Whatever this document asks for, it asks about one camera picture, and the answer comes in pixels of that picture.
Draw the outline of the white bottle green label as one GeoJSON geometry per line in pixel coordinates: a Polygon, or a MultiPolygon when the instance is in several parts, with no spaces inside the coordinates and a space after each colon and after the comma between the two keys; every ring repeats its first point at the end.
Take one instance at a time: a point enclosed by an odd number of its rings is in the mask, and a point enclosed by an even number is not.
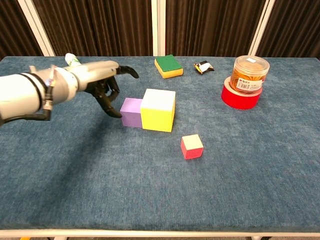
{"type": "Polygon", "coordinates": [[[69,67],[77,67],[81,65],[80,61],[73,53],[66,53],[64,59],[69,67]]]}

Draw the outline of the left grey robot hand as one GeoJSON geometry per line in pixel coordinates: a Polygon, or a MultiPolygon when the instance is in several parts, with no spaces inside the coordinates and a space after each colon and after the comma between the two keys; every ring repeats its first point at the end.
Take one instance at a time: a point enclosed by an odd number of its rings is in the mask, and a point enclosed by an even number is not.
{"type": "Polygon", "coordinates": [[[112,118],[122,117],[112,106],[112,101],[120,93],[115,76],[130,74],[135,79],[139,78],[132,67],[119,65],[112,60],[81,64],[71,68],[70,72],[78,80],[78,90],[91,94],[103,111],[112,118]]]}

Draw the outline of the clear jar of rubber bands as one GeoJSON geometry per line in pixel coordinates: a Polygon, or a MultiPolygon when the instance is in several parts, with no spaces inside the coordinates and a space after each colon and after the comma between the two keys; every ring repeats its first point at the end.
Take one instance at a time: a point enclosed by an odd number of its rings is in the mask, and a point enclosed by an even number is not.
{"type": "Polygon", "coordinates": [[[261,57],[239,56],[234,61],[229,85],[239,93],[255,93],[262,88],[269,69],[269,62],[261,57]]]}

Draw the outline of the green yellow sponge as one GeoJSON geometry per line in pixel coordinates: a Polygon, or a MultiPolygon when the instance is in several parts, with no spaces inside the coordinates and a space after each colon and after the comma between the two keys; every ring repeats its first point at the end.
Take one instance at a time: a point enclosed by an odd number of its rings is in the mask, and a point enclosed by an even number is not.
{"type": "Polygon", "coordinates": [[[154,65],[163,79],[182,76],[184,69],[176,58],[170,54],[166,56],[157,56],[154,65]]]}

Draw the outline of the white partition post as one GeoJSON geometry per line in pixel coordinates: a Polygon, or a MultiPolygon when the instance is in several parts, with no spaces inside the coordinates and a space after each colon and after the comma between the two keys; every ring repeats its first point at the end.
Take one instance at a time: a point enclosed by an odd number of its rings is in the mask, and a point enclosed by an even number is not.
{"type": "Polygon", "coordinates": [[[153,56],[166,54],[166,3],[167,0],[151,0],[153,56]]]}
{"type": "Polygon", "coordinates": [[[254,56],[256,54],[256,48],[257,48],[256,42],[258,40],[258,35],[260,33],[260,28],[261,28],[263,20],[265,18],[265,13],[266,13],[267,8],[269,6],[269,1],[270,0],[265,0],[265,2],[264,2],[264,6],[263,6],[263,9],[262,9],[259,21],[258,21],[258,25],[256,27],[256,30],[255,30],[255,33],[254,33],[254,36],[253,36],[253,39],[252,39],[252,42],[251,42],[251,45],[250,45],[250,48],[249,48],[249,51],[248,51],[248,55],[250,55],[250,56],[254,56]]]}
{"type": "Polygon", "coordinates": [[[22,12],[34,34],[34,37],[45,57],[54,57],[56,54],[47,36],[40,16],[36,10],[33,0],[17,0],[22,12]]]}

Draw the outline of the dark pleated partition panel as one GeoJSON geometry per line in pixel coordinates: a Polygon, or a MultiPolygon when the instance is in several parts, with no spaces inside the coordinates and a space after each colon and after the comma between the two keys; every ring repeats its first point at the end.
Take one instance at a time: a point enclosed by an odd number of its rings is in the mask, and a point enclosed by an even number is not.
{"type": "Polygon", "coordinates": [[[0,0],[0,60],[7,56],[42,56],[18,0],[0,0]]]}
{"type": "Polygon", "coordinates": [[[320,0],[275,0],[256,55],[320,60],[320,0]]]}
{"type": "Polygon", "coordinates": [[[165,53],[238,57],[249,53],[266,0],[166,0],[165,53]]]}
{"type": "Polygon", "coordinates": [[[57,56],[153,55],[151,0],[32,0],[57,56]]]}

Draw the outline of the red tape roll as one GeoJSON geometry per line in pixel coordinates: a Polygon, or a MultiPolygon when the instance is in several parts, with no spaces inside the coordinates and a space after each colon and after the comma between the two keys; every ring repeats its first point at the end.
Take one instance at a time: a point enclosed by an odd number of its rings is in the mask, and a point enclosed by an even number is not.
{"type": "Polygon", "coordinates": [[[260,95],[263,91],[262,88],[257,92],[244,94],[232,89],[230,82],[231,77],[228,76],[224,80],[224,85],[221,92],[221,99],[226,105],[240,110],[249,110],[257,105],[260,95]]]}

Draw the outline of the small red cube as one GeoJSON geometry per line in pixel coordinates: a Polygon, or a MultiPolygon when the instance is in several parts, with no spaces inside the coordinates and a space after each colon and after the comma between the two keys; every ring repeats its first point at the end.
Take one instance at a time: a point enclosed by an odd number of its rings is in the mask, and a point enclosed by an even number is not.
{"type": "Polygon", "coordinates": [[[198,134],[183,136],[180,148],[185,160],[201,157],[204,150],[203,143],[198,134]]]}

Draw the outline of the blue fabric table cover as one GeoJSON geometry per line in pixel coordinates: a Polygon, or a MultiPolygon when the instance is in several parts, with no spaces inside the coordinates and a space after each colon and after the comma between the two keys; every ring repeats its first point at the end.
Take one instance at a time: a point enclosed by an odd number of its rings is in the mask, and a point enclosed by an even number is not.
{"type": "Polygon", "coordinates": [[[232,57],[179,56],[163,79],[151,56],[115,57],[119,109],[146,89],[175,91],[171,132],[122,125],[80,92],[50,121],[0,127],[0,230],[320,232],[320,60],[268,58],[257,105],[221,100],[232,57]],[[202,156],[185,159],[183,136],[202,156]]]}

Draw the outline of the purple cube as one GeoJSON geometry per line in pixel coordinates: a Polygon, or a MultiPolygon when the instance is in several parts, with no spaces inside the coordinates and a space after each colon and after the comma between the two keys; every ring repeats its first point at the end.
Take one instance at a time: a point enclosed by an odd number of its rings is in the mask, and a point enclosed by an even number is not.
{"type": "Polygon", "coordinates": [[[140,98],[126,97],[120,113],[122,115],[122,125],[125,127],[142,128],[141,103],[140,98]]]}

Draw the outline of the black white snack packet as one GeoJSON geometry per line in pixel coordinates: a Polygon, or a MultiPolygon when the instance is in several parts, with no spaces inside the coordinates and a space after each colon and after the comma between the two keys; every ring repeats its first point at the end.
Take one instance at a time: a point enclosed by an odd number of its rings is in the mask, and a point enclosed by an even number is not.
{"type": "Polygon", "coordinates": [[[201,61],[198,63],[194,63],[193,66],[198,71],[198,73],[200,73],[201,75],[206,72],[211,72],[211,71],[215,70],[214,67],[207,60],[204,60],[204,61],[201,61]]]}

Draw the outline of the white table frame edge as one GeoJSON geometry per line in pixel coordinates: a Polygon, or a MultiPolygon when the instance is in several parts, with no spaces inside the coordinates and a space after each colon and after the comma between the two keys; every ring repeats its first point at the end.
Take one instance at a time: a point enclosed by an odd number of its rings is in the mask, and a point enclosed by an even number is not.
{"type": "Polygon", "coordinates": [[[225,231],[144,231],[104,229],[3,229],[0,238],[18,237],[117,237],[117,238],[204,238],[204,237],[320,237],[320,232],[225,232],[225,231]]]}

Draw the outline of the large yellow cube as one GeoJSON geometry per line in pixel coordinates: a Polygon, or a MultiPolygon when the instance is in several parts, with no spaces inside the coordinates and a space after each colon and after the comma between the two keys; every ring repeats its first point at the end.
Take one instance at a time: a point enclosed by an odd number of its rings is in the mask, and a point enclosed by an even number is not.
{"type": "Polygon", "coordinates": [[[145,130],[171,132],[175,117],[176,92],[147,88],[141,105],[142,128],[145,130]]]}

